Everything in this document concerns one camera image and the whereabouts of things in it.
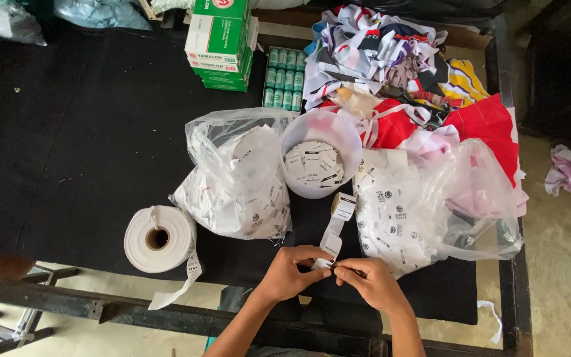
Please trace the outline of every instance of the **yellow fabric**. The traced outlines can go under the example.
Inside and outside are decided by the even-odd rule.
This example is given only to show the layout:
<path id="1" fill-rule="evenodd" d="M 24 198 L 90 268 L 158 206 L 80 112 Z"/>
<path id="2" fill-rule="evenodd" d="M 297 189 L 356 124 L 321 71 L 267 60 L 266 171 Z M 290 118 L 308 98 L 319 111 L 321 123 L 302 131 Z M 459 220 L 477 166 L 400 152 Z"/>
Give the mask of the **yellow fabric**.
<path id="1" fill-rule="evenodd" d="M 480 79 L 470 61 L 450 59 L 448 63 L 448 83 L 438 85 L 449 99 L 463 99 L 461 107 L 467 107 L 476 101 L 489 97 L 481 85 Z"/>

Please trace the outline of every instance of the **black tabletop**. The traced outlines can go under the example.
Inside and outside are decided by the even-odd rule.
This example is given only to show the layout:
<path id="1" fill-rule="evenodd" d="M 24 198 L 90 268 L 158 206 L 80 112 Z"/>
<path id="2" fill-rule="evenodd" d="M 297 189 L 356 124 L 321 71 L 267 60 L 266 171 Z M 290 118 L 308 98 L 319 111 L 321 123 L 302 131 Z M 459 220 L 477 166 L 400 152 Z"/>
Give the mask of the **black tabletop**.
<path id="1" fill-rule="evenodd" d="M 212 90 L 190 69 L 181 32 L 59 26 L 47 47 L 0 42 L 0 254 L 184 280 L 184 264 L 160 274 L 133 267 L 125 229 L 137 210 L 171 205 L 168 194 L 193 169 L 184 124 L 261 105 L 266 56 L 255 53 L 248 92 Z M 332 197 L 290 199 L 294 231 L 284 245 L 318 245 Z M 341 237 L 339 259 L 360 257 L 353 221 Z M 277 249 L 198 226 L 199 280 L 256 286 Z M 399 282 L 418 317 L 477 323 L 474 263 L 449 258 Z M 333 279 L 304 294 L 364 304 Z"/>

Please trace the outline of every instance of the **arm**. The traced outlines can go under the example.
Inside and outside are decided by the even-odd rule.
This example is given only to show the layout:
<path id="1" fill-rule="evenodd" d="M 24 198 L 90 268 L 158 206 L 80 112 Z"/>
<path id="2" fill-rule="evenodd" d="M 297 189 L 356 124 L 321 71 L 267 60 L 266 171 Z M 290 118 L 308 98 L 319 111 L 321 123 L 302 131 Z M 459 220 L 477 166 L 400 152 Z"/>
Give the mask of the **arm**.
<path id="1" fill-rule="evenodd" d="M 244 356 L 266 316 L 278 302 L 299 295 L 308 285 L 332 274 L 329 269 L 299 272 L 297 264 L 316 258 L 333 259 L 329 253 L 311 245 L 281 247 L 259 286 L 202 357 Z"/>
<path id="2" fill-rule="evenodd" d="M 373 308 L 384 312 L 392 326 L 394 356 L 425 357 L 416 315 L 385 263 L 379 258 L 346 259 L 336 263 L 336 283 L 356 288 Z M 367 274 L 360 277 L 354 270 Z"/>

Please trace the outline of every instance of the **right hand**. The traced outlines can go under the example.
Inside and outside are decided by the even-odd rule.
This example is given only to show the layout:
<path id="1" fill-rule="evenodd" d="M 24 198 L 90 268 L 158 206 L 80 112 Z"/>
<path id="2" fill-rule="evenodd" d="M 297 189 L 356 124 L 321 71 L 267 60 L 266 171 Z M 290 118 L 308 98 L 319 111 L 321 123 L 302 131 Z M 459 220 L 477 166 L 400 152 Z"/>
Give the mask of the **right hand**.
<path id="1" fill-rule="evenodd" d="M 354 270 L 364 272 L 367 278 L 361 278 Z M 334 274 L 337 285 L 342 285 L 346 281 L 376 310 L 389 313 L 398 307 L 408 305 L 400 286 L 380 258 L 341 260 L 336 263 Z"/>

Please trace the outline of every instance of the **plastic bucket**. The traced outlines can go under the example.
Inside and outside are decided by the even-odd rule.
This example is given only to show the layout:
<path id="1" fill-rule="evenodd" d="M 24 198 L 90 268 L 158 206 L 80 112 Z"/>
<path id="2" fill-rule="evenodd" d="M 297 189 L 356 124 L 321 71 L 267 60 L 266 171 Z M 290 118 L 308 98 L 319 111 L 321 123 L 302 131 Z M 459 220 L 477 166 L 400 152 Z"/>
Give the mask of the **plastic bucket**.
<path id="1" fill-rule="evenodd" d="M 338 114 L 315 110 L 296 118 L 282 136 L 281 171 L 285 183 L 297 195 L 304 198 L 323 198 L 340 187 L 310 187 L 300 183 L 287 170 L 283 162 L 286 154 L 298 143 L 318 141 L 326 142 L 336 149 L 337 161 L 343 164 L 343 183 L 352 179 L 361 163 L 363 147 L 361 137 L 354 125 Z"/>

